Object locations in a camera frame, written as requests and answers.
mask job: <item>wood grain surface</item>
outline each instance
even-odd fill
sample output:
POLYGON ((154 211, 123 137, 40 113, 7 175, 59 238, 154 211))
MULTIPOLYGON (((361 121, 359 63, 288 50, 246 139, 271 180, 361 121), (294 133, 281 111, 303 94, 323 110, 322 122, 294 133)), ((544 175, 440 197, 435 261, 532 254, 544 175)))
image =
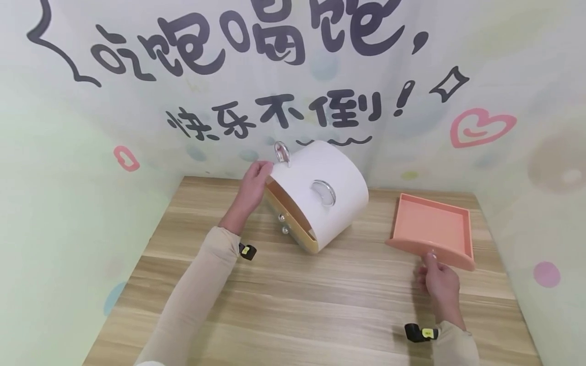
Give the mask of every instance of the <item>wood grain surface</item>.
MULTIPOLYGON (((84 365, 133 364, 237 187, 184 178, 84 365)), ((243 234, 257 255, 239 259, 189 365, 432 365, 431 345, 408 343, 403 330, 434 324, 429 297, 413 283, 419 259, 384 244, 401 192, 471 211, 477 270, 456 271, 482 365, 540 365, 474 195, 405 190, 371 190, 367 209, 317 255, 281 234, 261 205, 243 234)))

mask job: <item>white cylindrical container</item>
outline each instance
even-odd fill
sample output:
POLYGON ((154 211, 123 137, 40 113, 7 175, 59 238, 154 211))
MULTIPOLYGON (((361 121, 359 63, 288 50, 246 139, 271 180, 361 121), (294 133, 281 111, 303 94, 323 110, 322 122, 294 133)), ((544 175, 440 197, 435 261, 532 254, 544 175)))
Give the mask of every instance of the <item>white cylindrical container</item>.
POLYGON ((280 163, 267 183, 269 203, 302 247, 317 253, 351 225, 369 199, 364 177, 340 150, 315 141, 293 155, 275 144, 280 163))

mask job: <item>silver knob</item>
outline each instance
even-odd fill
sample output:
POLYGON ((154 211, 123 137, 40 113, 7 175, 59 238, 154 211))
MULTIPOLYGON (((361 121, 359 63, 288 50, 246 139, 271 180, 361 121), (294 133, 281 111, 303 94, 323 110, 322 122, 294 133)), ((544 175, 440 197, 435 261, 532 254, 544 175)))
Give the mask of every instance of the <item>silver knob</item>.
POLYGON ((275 142, 275 155, 280 163, 286 162, 287 167, 291 167, 291 154, 285 143, 282 141, 275 142))

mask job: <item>pink heart drawing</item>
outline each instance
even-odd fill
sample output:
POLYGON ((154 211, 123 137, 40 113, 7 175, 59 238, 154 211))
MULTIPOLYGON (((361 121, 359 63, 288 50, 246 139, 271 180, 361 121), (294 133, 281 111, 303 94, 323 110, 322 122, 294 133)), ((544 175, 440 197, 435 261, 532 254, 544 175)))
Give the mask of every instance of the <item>pink heart drawing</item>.
POLYGON ((114 156, 118 160, 118 164, 120 164, 120 166, 123 167, 127 172, 133 172, 141 167, 141 165, 138 163, 138 160, 126 146, 116 146, 114 148, 114 156), (124 155, 130 159, 132 162, 131 165, 126 165, 126 160, 122 157, 121 153, 124 153, 124 155))
POLYGON ((452 146, 461 149, 461 148, 469 148, 470 146, 478 146, 483 145, 485 143, 493 142, 494 140, 500 138, 507 132, 509 132, 515 125, 517 124, 517 118, 513 117, 508 114, 499 114, 495 115, 494 117, 489 117, 489 113, 487 110, 483 108, 473 108, 471 110, 467 110, 461 115, 457 116, 456 119, 452 122, 452 128, 449 132, 450 138, 452 139, 452 146), (488 134, 488 131, 472 131, 469 128, 465 128, 463 134, 470 138, 478 138, 477 140, 472 140, 468 142, 460 141, 458 129, 460 127, 460 123, 464 120, 464 118, 475 115, 478 117, 478 121, 476 122, 476 127, 483 128, 488 126, 494 122, 504 122, 505 126, 501 131, 496 134, 490 135, 488 137, 481 138, 488 134))

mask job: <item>hand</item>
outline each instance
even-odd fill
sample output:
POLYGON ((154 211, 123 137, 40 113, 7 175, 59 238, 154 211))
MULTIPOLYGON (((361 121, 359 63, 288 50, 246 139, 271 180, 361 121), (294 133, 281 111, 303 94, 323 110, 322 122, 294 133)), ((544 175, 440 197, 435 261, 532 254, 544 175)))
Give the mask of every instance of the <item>hand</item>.
POLYGON ((460 278, 450 267, 439 263, 434 254, 423 257, 422 266, 418 270, 417 282, 421 290, 431 296, 431 305, 435 321, 439 324, 444 320, 466 330, 464 319, 460 313, 460 278))
POLYGON ((263 200, 264 183, 272 172, 272 163, 256 161, 244 174, 238 194, 219 226, 241 235, 250 214, 263 200))

